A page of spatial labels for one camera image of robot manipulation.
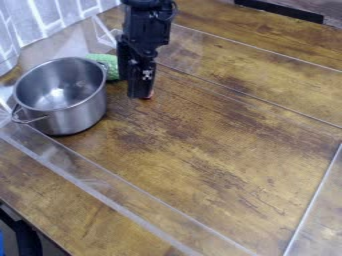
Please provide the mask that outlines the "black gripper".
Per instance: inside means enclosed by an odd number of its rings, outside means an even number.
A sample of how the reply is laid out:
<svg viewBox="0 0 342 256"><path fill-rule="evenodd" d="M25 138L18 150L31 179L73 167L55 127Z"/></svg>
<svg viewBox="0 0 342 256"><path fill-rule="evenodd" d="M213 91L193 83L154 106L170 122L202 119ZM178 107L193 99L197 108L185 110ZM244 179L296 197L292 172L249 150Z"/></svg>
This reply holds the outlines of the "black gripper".
<svg viewBox="0 0 342 256"><path fill-rule="evenodd" d="M154 89L158 48L170 42L177 16L174 0L121 0L125 5L123 32L118 36L118 72L129 79L132 98L144 99Z"/></svg>

